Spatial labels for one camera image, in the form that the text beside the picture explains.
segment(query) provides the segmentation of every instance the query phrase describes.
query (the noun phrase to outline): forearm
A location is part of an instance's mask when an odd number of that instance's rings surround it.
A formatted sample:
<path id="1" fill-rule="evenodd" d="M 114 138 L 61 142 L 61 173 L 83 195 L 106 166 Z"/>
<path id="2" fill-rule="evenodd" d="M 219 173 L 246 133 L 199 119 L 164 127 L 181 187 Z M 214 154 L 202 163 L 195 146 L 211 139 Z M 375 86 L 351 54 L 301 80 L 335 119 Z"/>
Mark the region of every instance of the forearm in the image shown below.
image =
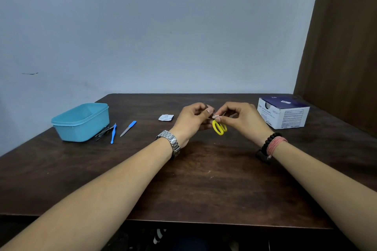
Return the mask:
<path id="1" fill-rule="evenodd" d="M 377 250 L 377 192 L 286 142 L 273 156 L 359 249 Z"/>
<path id="2" fill-rule="evenodd" d="M 5 250 L 100 250 L 170 159 L 160 138 L 53 206 L 8 242 Z"/>

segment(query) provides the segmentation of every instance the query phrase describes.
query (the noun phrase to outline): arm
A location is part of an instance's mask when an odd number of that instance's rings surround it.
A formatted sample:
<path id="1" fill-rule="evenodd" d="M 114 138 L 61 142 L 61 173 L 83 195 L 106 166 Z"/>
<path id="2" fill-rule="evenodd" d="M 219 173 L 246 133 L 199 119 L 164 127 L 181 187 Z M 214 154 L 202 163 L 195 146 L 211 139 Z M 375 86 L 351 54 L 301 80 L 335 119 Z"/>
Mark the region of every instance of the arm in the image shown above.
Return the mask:
<path id="1" fill-rule="evenodd" d="M 202 103 L 185 107 L 170 130 L 181 147 L 198 130 L 211 127 L 206 119 L 213 108 L 204 108 Z M 100 250 L 170 159 L 172 151 L 165 138 L 152 142 L 58 202 L 1 251 Z"/>
<path id="2" fill-rule="evenodd" d="M 234 112 L 238 118 L 229 118 Z M 255 106 L 248 103 L 226 103 L 214 117 L 236 128 L 259 147 L 273 133 Z M 273 156 L 360 250 L 377 250 L 377 192 L 287 142 L 281 142 Z"/>

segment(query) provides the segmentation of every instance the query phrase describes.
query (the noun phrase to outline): navy blue box lid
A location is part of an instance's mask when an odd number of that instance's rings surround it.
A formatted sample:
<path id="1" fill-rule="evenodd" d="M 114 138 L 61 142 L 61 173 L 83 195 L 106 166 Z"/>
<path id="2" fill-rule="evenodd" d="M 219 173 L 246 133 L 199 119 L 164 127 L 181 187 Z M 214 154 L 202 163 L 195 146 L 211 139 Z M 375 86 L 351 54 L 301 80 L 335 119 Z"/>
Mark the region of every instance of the navy blue box lid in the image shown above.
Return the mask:
<path id="1" fill-rule="evenodd" d="M 263 96 L 261 97 L 261 99 L 275 106 L 276 108 L 280 108 L 280 109 L 309 106 L 309 105 L 300 103 L 288 96 Z"/>

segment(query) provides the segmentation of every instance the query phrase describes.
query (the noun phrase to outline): black wristband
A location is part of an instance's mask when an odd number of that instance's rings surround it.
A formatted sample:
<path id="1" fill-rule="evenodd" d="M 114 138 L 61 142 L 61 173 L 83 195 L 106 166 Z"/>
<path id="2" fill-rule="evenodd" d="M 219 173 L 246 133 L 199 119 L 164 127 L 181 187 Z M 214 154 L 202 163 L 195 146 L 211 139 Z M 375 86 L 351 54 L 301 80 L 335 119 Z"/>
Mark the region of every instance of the black wristband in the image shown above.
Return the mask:
<path id="1" fill-rule="evenodd" d="M 265 141 L 265 143 L 263 144 L 263 146 L 261 148 L 261 152 L 262 152 L 263 155 L 265 155 L 266 157 L 268 157 L 268 155 L 267 155 L 267 147 L 271 143 L 271 141 L 275 137 L 278 137 L 278 136 L 281 136 L 281 134 L 277 132 L 277 133 L 274 133 L 270 137 L 267 138 L 267 140 Z"/>

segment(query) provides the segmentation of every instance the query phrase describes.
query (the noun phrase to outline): white cardboard box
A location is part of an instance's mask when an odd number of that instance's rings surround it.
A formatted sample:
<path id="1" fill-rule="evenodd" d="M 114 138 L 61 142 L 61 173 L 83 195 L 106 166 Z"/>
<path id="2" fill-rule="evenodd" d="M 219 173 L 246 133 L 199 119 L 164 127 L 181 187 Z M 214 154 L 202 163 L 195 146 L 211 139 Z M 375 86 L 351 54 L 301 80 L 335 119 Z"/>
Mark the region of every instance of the white cardboard box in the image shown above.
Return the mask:
<path id="1" fill-rule="evenodd" d="M 259 98 L 257 110 L 273 129 L 304 127 L 309 106 L 288 96 Z"/>

